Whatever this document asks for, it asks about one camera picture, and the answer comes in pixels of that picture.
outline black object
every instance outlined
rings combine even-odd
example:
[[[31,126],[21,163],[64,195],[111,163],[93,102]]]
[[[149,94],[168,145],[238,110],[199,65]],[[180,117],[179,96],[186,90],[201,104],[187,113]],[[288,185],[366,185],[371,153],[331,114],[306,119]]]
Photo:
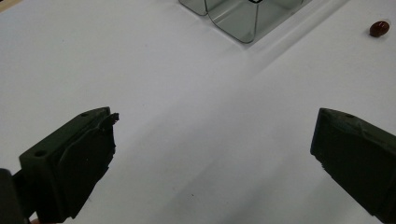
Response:
[[[109,107],[84,112],[21,154],[14,176],[0,169],[0,223],[75,218],[113,159],[117,120]]]
[[[311,154],[372,216],[396,222],[396,136],[353,115],[321,108]]]

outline small brown object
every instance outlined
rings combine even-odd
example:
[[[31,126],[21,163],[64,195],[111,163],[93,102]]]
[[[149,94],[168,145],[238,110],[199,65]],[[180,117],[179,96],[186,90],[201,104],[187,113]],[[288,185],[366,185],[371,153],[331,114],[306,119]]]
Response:
[[[370,35],[373,37],[380,37],[388,32],[389,27],[389,23],[378,21],[370,27]]]

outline screw hole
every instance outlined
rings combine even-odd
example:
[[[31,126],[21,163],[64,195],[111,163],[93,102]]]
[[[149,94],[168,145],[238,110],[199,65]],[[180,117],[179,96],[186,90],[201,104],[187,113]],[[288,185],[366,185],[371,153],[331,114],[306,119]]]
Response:
[[[44,156],[44,155],[46,155],[46,154],[47,154],[46,151],[40,150],[40,151],[37,151],[37,152],[35,153],[35,156],[36,156],[36,157],[42,157],[42,156]]]

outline white table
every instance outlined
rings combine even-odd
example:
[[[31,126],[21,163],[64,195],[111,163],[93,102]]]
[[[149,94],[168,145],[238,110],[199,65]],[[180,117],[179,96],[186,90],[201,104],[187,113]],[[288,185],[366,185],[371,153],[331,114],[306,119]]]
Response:
[[[177,0],[21,1],[0,13],[0,167],[109,105],[117,153],[66,223],[380,223],[309,149],[320,107],[396,134],[396,29],[367,34],[395,11],[308,5],[242,45]]]

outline brown nut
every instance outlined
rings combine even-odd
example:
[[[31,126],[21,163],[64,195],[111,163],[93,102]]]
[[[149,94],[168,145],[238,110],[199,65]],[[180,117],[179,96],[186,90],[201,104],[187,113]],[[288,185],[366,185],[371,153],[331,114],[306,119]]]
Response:
[[[389,27],[389,23],[386,21],[378,21],[370,27],[370,35],[373,37],[380,37],[388,32]]]

